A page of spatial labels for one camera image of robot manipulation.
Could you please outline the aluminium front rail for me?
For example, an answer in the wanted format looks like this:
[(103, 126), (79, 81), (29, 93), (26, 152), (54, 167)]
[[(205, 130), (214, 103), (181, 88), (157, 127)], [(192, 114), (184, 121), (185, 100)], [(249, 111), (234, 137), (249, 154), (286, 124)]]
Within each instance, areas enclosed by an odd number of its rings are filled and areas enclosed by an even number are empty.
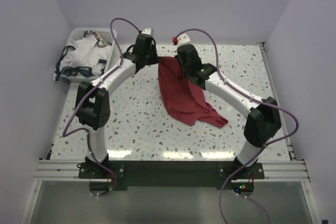
[(75, 181), (78, 180), (79, 168), (82, 161), (72, 160), (40, 160), (34, 180), (40, 181)]

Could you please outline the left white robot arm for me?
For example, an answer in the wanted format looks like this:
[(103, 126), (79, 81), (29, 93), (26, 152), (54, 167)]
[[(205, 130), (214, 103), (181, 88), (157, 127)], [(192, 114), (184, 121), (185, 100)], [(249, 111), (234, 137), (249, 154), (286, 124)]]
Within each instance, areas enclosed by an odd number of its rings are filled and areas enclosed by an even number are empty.
[(91, 82), (81, 82), (76, 97), (76, 117), (88, 133), (88, 153), (84, 166), (97, 178), (108, 174), (108, 153), (105, 147), (104, 127), (111, 114), (110, 96), (128, 78), (145, 66), (158, 63), (156, 42), (146, 29), (140, 32), (135, 44), (122, 54), (120, 63)]

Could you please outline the white plastic basket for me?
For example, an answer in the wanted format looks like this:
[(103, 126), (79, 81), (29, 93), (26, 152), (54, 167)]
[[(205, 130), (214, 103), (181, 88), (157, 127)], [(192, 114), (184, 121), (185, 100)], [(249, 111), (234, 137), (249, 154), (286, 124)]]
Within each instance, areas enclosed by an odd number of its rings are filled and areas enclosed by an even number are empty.
[(74, 29), (55, 65), (53, 80), (90, 82), (102, 76), (109, 68), (116, 36), (115, 30), (106, 28)]

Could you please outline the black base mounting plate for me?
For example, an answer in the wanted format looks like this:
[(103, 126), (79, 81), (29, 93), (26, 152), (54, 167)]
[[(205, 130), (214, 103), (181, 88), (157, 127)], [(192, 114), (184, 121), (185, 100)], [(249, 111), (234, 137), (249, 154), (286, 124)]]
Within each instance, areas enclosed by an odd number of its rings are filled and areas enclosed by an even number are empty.
[(237, 168), (234, 161), (110, 161), (86, 159), (78, 177), (88, 179), (91, 192), (129, 187), (213, 187), (220, 189)]

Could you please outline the patterned tank top in basket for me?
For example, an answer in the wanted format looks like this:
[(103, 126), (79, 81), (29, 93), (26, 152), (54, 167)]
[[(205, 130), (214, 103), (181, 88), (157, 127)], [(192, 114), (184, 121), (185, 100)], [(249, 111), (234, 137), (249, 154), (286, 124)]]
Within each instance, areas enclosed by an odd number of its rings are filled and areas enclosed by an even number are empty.
[(101, 35), (94, 30), (86, 30), (83, 32), (83, 38), (94, 37), (97, 41), (97, 44), (103, 45), (106, 41), (101, 37)]

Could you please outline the red tank top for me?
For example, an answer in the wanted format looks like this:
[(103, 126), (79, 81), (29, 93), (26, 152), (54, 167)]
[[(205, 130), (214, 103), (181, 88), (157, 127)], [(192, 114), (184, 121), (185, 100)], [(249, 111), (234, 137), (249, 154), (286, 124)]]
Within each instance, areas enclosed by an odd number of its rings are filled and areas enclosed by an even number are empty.
[(173, 119), (188, 126), (200, 121), (220, 129), (228, 124), (206, 101), (203, 90), (191, 84), (174, 57), (159, 57), (158, 82), (164, 107)]

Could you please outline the white tank top navy trim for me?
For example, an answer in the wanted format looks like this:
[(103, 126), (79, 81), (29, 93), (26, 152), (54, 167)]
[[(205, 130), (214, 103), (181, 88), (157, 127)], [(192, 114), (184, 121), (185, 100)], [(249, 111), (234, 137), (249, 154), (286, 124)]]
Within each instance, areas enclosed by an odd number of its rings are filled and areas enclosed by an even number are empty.
[(109, 43), (97, 44), (94, 37), (68, 42), (56, 63), (53, 79), (71, 81), (95, 79), (105, 73), (111, 58)]

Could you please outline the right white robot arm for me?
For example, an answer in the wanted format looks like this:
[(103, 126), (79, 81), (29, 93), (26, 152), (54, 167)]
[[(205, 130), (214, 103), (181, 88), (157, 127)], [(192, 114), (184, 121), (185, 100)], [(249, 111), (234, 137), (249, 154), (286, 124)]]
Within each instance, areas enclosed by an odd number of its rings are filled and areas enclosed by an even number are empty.
[(234, 165), (235, 175), (246, 178), (253, 171), (257, 153), (281, 129), (277, 101), (272, 97), (255, 97), (242, 87), (221, 78), (214, 65), (202, 63), (196, 48), (191, 44), (179, 46), (176, 52), (175, 58), (193, 85), (223, 99), (246, 119), (246, 142), (235, 158)]

